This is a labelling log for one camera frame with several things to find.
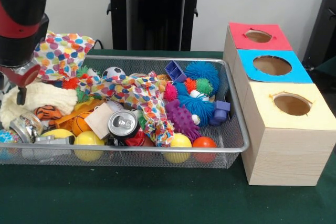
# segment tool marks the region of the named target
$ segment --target basketball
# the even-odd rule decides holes
[[[75,136],[78,136],[80,133],[84,131],[91,131],[90,126],[85,122],[85,118],[89,116],[91,112],[84,112],[76,116],[72,122],[72,132]]]

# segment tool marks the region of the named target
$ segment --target stacked wooden boxes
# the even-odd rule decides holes
[[[278,25],[230,23],[229,64],[250,136],[250,185],[314,186],[336,143],[336,119]]]

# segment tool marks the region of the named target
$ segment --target purple toy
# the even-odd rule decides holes
[[[194,124],[192,114],[184,105],[180,108],[179,100],[168,103],[165,108],[168,120],[174,124],[175,132],[186,135],[192,143],[201,137],[198,132],[200,127]]]
[[[227,119],[227,113],[230,111],[231,104],[228,102],[216,101],[214,116],[209,120],[212,126],[219,126]]]
[[[187,76],[185,76],[182,68],[174,60],[169,62],[164,69],[173,82],[184,82],[187,79]]]

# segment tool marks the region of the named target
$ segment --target white wall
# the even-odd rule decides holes
[[[101,39],[112,47],[110,0],[47,0],[49,28],[56,33],[76,32]],[[198,0],[192,50],[222,51],[229,21],[278,23],[302,58],[321,0]]]

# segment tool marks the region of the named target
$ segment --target purple spiky toy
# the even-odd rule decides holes
[[[198,132],[200,127],[192,120],[191,112],[183,105],[180,107],[179,100],[174,100],[166,106],[167,118],[174,124],[174,132],[186,135],[193,143],[202,135]]]

